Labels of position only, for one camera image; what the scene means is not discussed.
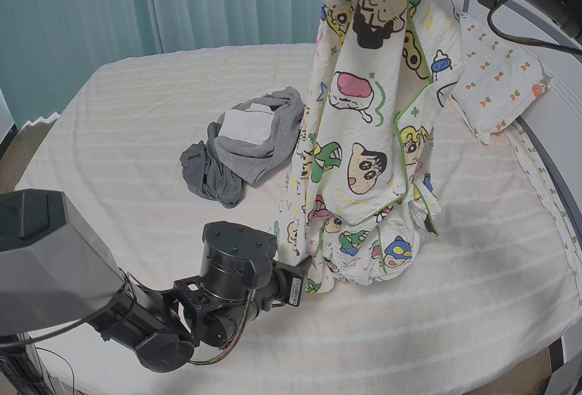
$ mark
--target wooden floor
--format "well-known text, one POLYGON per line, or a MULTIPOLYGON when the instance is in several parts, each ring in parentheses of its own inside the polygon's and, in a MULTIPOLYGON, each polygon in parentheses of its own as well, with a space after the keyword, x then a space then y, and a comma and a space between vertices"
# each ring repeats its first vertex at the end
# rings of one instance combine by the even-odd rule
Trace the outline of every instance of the wooden floor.
MULTIPOLYGON (((13 191, 34 153, 44 137, 47 136, 52 124, 53 122, 39 122, 35 125, 29 125, 16 135, 6 153, 0 159, 0 193, 13 191)), ((49 358, 53 356, 43 355, 42 357, 49 358)), ((75 369, 75 361, 69 362, 75 369)), ((535 386, 550 374, 549 350, 546 348, 526 361, 521 362, 497 380, 470 391, 468 395, 530 395, 535 386)), ((71 393, 70 387, 67 386, 65 388, 71 393)), ((0 374, 0 395, 15 394, 16 391, 0 374)))

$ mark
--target dark gray cloth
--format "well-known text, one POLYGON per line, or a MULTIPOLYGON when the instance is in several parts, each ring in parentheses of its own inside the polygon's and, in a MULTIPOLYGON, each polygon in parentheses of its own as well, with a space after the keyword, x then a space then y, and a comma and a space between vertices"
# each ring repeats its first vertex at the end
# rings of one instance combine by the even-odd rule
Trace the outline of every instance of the dark gray cloth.
POLYGON ((182 153, 182 177, 192 193, 219 201, 225 208, 234 208, 243 197, 244 181, 216 157, 214 139, 220 129, 221 124, 212 122, 207 143, 200 140, 182 153))
MULTIPOLYGON (((275 111, 271 123, 271 137, 261 144, 252 144, 229 137, 216 137, 218 159, 251 185, 275 166, 287 159, 297 143, 299 126, 303 118, 303 103, 299 92, 288 86, 233 107, 244 111, 252 103, 264 104, 275 111)), ((224 121, 224 114, 218 123, 224 121)))

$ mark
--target mattress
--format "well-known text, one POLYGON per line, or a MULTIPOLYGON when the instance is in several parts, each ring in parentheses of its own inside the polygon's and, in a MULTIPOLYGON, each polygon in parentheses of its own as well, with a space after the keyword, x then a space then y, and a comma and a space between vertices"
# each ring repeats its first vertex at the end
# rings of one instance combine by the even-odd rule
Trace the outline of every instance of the mattress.
MULTIPOLYGON (((224 47, 125 59, 96 71, 54 124, 18 188, 63 190, 120 267, 154 289, 195 275, 206 222, 266 229, 286 164, 226 210, 188 191, 179 157, 226 108, 270 89, 307 90, 314 45, 224 47)), ((405 273, 338 283, 300 308, 262 313, 210 367, 168 374, 89 326, 45 342, 92 395, 460 394, 556 340, 580 292, 554 219, 504 132, 481 144, 452 108, 435 126, 440 237, 421 238, 405 273)), ((195 359, 215 355, 199 348, 195 359)), ((43 355, 70 383, 68 368, 43 355)))

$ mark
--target pillow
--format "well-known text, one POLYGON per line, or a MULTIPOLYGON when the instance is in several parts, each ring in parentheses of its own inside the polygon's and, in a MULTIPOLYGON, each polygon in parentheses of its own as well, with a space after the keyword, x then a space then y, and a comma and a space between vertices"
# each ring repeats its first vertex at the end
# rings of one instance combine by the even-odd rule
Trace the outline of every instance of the pillow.
POLYGON ((548 91, 551 76, 519 44, 499 38, 468 13, 460 17, 465 70, 450 97, 475 136, 489 144, 491 133, 548 91))

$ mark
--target cartoon print shirt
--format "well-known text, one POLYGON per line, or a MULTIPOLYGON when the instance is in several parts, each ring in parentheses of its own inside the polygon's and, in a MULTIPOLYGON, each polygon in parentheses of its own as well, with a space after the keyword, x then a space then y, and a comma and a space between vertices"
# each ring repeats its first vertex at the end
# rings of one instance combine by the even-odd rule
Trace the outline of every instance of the cartoon print shirt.
POLYGON ((307 291, 368 285, 437 234, 433 124, 460 78, 452 0, 324 0, 302 131, 271 231, 307 291))

